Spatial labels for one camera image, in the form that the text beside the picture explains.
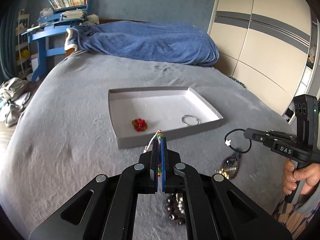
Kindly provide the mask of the person's right hand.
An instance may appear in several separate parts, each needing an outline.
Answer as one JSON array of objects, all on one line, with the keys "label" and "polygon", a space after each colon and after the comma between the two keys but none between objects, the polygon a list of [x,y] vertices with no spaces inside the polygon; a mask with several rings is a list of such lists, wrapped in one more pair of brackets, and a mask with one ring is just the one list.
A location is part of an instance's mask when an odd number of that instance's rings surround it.
[{"label": "person's right hand", "polygon": [[283,192],[285,194],[291,194],[296,189],[297,182],[302,180],[305,182],[300,194],[310,195],[315,192],[319,184],[319,164],[310,164],[307,167],[295,170],[293,162],[290,159],[286,159],[283,171]]}]

